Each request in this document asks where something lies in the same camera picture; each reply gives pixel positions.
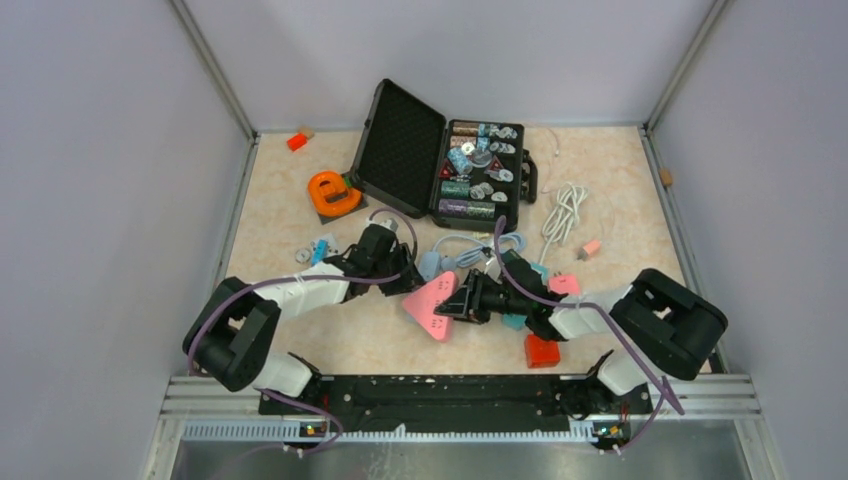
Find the light blue power strip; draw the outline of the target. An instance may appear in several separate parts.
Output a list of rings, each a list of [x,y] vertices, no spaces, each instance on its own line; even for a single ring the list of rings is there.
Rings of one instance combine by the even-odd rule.
[[[426,251],[421,255],[418,271],[425,282],[430,282],[439,276],[441,270],[441,256],[437,251]]]

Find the pink triangular power strip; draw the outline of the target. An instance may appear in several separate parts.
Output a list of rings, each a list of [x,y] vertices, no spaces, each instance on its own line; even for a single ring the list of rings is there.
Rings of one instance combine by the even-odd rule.
[[[447,342],[451,336],[453,319],[438,314],[436,309],[448,300],[458,288],[455,272],[444,272],[407,295],[401,302],[404,311],[434,340]]]

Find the small blue plug adapter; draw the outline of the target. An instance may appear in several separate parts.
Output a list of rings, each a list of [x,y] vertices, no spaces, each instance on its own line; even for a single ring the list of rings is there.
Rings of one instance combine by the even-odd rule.
[[[318,264],[325,258],[328,252],[328,247],[329,244],[325,239],[318,240],[313,245],[313,253],[310,260],[312,265]]]

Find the red cube socket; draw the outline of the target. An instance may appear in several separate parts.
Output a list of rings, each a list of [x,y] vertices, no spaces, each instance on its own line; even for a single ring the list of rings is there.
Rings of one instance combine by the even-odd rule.
[[[530,334],[524,340],[526,365],[530,369],[552,368],[559,365],[561,353],[556,341],[543,340]]]

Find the small pink plug adapter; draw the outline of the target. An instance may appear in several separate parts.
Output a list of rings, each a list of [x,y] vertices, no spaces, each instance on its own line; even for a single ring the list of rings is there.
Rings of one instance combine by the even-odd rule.
[[[596,255],[601,249],[602,242],[598,239],[591,240],[584,244],[578,251],[577,258],[581,261],[586,261]]]

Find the teal power strip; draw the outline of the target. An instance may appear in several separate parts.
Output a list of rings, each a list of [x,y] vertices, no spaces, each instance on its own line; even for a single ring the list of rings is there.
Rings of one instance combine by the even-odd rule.
[[[544,267],[540,264],[534,263],[534,262],[531,262],[530,266],[531,266],[533,271],[535,271],[536,273],[538,273],[540,275],[542,284],[544,286],[547,286],[548,274],[549,274],[548,269],[546,267]],[[507,326],[507,327],[509,327],[513,330],[516,330],[516,331],[520,331],[521,329],[523,329],[525,327],[526,320],[527,320],[526,315],[519,315],[519,314],[512,314],[512,313],[506,313],[506,314],[502,315],[502,323],[505,326]]]

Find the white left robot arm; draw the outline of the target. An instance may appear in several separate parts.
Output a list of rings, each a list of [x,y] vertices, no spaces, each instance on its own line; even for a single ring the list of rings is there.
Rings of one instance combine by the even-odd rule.
[[[257,283],[237,277],[212,291],[182,343],[192,374],[215,379],[230,392],[248,388],[282,394],[297,413],[319,404],[319,370],[293,353],[275,353],[283,322],[365,295],[371,287],[391,297],[423,284],[415,266],[418,243],[402,242],[388,222],[370,221],[358,241],[306,270]]]

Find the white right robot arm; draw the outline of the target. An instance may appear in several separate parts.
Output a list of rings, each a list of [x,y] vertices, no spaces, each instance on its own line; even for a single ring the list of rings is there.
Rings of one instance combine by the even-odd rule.
[[[517,314],[542,340],[567,342],[611,333],[621,342],[592,372],[589,404],[612,412],[633,389],[663,376],[695,379],[726,332],[726,315],[663,272],[647,268],[630,283],[601,293],[556,293],[510,250],[498,278],[477,269],[434,312],[483,324],[494,313]]]

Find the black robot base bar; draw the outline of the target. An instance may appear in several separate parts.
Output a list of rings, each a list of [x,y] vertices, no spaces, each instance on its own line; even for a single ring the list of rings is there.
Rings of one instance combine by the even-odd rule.
[[[347,433],[564,433],[593,415],[653,409],[646,386],[616,396],[596,380],[557,374],[325,376],[301,400]]]

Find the light blue plug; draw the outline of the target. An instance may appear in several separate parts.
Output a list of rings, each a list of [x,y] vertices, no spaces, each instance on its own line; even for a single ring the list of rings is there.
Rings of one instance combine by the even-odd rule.
[[[440,261],[440,268],[442,271],[456,271],[458,269],[458,262],[455,257],[444,256]]]

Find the orange tape dispenser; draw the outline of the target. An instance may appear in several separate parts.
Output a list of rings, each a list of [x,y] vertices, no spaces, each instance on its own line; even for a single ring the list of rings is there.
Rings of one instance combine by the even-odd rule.
[[[364,201],[362,192],[350,185],[345,176],[329,170],[319,172],[309,180],[307,193],[316,213],[329,220],[352,213]]]

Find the black open carrying case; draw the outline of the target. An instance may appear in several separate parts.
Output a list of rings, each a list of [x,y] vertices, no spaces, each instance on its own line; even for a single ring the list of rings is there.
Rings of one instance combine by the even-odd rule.
[[[538,198],[539,173],[518,123],[447,119],[390,79],[376,87],[348,172],[383,204],[437,226],[516,229]]]

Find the small red block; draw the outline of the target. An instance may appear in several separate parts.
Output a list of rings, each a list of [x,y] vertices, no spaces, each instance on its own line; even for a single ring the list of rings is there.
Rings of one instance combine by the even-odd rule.
[[[292,152],[298,151],[302,147],[304,147],[310,140],[310,137],[304,133],[297,133],[292,135],[287,141],[286,145],[288,149]]]

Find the small wooden block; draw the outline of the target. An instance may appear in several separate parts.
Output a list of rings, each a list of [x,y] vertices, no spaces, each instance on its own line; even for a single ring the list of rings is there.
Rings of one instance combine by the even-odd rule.
[[[315,131],[308,126],[301,126],[298,129],[298,133],[306,137],[307,139],[312,139],[315,136]]]

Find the wooden block on rail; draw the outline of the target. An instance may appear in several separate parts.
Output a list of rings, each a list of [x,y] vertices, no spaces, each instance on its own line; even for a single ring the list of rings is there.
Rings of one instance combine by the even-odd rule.
[[[660,183],[663,188],[669,188],[673,185],[674,179],[671,171],[667,168],[660,168],[658,170],[658,175],[660,179]]]

